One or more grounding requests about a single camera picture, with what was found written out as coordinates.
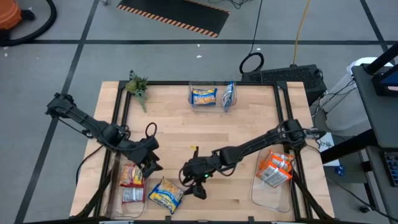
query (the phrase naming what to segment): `gray floor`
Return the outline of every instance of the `gray floor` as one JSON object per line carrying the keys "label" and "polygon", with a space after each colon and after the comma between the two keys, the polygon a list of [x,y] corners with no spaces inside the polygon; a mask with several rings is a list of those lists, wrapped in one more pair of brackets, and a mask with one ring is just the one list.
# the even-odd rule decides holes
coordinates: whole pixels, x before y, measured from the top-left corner
{"label": "gray floor", "polygon": [[[109,6],[98,4],[98,0],[53,1],[58,18],[47,33],[33,44],[0,49],[1,223],[16,220],[40,151],[46,149],[43,143],[50,118],[44,115],[45,105],[55,92],[62,90],[65,80],[72,78],[69,93],[88,114],[94,113],[101,82],[125,80],[130,69],[150,80],[239,80],[239,63],[251,46],[237,44],[237,40],[252,39],[260,3],[249,1],[240,10],[226,1],[213,3],[231,11],[217,38],[229,41],[201,44],[211,38],[116,9],[118,0],[111,0]],[[207,3],[207,0],[196,1]],[[37,20],[19,25],[12,33],[13,38],[36,30],[50,14],[43,0],[18,2],[24,9],[31,7]],[[262,44],[254,46],[255,51],[259,49],[264,54],[263,69],[288,67],[292,63],[292,44],[305,3],[306,0],[264,0],[256,38]],[[377,38],[360,0],[316,0],[310,5],[301,33],[301,39],[307,42],[298,47],[297,64],[315,63],[323,70],[328,88],[338,82],[353,60],[377,57],[383,45],[398,41],[398,1],[367,0],[366,3],[387,42]],[[94,12],[93,20],[86,24],[90,11]],[[85,27],[88,33],[82,35]],[[140,44],[119,40],[193,41]],[[244,70],[253,69],[257,63],[256,59],[250,60]],[[63,124],[57,125],[42,171],[35,176],[37,184],[33,181],[30,185],[35,187],[30,205],[27,210],[21,207],[19,220],[68,217],[75,191],[75,171],[83,159],[85,145],[86,139]],[[376,214],[358,213],[359,203],[355,199],[332,185],[329,187],[338,218],[377,222]],[[362,185],[348,187],[366,198]]]}

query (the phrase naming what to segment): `orange vacuum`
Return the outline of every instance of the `orange vacuum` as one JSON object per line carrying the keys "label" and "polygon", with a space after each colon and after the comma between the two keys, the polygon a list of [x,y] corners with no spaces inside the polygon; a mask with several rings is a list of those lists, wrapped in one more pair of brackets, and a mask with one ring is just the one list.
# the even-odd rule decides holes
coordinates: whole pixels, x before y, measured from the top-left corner
{"label": "orange vacuum", "polygon": [[0,29],[11,29],[21,20],[21,9],[14,0],[0,1]]}
{"label": "orange vacuum", "polygon": [[29,10],[21,10],[15,0],[0,0],[0,46],[15,46],[36,39],[46,32],[57,17],[57,10],[52,0],[46,0],[51,14],[47,22],[37,31],[18,39],[11,40],[11,30],[21,21],[33,21],[35,14]]}

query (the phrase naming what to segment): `artificial plant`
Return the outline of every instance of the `artificial plant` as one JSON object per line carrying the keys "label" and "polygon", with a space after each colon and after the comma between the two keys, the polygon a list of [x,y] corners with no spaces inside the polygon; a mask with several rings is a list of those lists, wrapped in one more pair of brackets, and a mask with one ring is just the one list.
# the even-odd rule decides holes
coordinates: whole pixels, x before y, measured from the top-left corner
{"label": "artificial plant", "polygon": [[147,100],[147,95],[145,90],[147,90],[148,78],[139,77],[133,70],[130,70],[130,81],[126,84],[126,90],[136,96],[139,104],[144,112],[147,112],[145,106],[145,101]]}

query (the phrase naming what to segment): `yellow cable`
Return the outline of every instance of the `yellow cable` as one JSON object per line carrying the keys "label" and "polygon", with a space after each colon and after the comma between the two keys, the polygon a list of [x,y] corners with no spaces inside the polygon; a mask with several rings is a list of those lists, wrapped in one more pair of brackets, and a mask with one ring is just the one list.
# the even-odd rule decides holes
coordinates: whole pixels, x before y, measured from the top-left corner
{"label": "yellow cable", "polygon": [[296,36],[296,42],[294,43],[293,64],[296,63],[297,42],[299,41],[299,36],[300,36],[301,27],[303,26],[303,23],[304,23],[304,20],[305,20],[305,15],[307,15],[307,11],[308,11],[308,7],[309,7],[310,3],[311,3],[311,0],[307,0],[307,5],[305,6],[305,9],[304,9],[303,18],[301,19],[300,26],[298,27],[297,36]]}

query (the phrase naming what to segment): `black hose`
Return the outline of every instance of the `black hose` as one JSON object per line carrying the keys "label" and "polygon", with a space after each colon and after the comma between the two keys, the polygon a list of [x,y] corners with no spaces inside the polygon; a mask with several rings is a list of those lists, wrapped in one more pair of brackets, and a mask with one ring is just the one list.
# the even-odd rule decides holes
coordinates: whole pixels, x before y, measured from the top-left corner
{"label": "black hose", "polygon": [[38,37],[40,37],[42,34],[44,34],[55,22],[55,19],[57,18],[57,8],[55,8],[54,2],[52,0],[46,0],[47,3],[50,6],[51,14],[49,19],[45,22],[42,27],[40,27],[38,30],[35,32],[25,36],[21,37],[15,40],[0,40],[0,47],[8,47],[8,46],[15,46],[15,45],[20,45],[20,44],[25,44],[28,43]]}

